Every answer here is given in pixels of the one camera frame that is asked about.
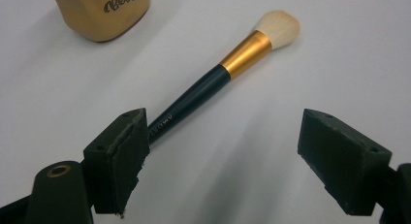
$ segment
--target white table surface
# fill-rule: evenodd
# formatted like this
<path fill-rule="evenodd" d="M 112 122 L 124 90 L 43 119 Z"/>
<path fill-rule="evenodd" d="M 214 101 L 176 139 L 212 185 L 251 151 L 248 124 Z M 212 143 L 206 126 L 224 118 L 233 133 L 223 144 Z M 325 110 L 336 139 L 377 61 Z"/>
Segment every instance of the white table surface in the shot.
<path fill-rule="evenodd" d="M 297 41 L 230 82 L 159 140 L 125 215 L 103 223 L 378 223 L 347 216 L 297 155 L 302 111 L 327 112 L 411 162 L 411 0 L 151 0 L 120 38 L 90 42 L 54 0 L 0 0 L 0 206 L 117 116 L 152 121 L 267 11 Z"/>

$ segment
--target brush bristles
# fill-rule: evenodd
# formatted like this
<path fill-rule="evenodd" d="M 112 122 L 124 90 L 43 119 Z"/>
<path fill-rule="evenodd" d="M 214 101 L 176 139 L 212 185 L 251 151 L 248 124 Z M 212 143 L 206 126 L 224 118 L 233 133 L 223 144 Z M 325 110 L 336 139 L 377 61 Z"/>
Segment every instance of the brush bristles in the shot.
<path fill-rule="evenodd" d="M 284 11 L 272 11 L 263 15 L 255 30 L 269 38 L 274 50 L 290 45 L 300 33 L 300 24 Z"/>

